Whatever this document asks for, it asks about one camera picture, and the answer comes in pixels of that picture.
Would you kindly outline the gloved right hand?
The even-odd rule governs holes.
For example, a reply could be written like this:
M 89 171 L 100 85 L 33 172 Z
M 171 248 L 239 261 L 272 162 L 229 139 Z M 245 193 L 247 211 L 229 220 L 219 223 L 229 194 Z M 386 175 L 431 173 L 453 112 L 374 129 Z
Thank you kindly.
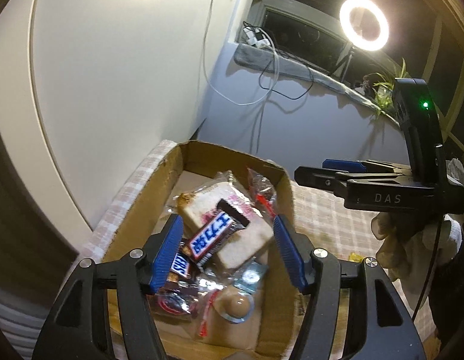
M 371 221 L 371 231 L 382 246 L 376 253 L 379 264 L 388 270 L 391 281 L 399 280 L 408 305 L 422 306 L 430 292 L 425 283 L 429 266 L 449 263 L 457 256 L 462 244 L 459 222 L 445 215 L 439 237 L 438 252 L 432 257 L 438 225 L 421 227 L 397 213 L 382 212 Z

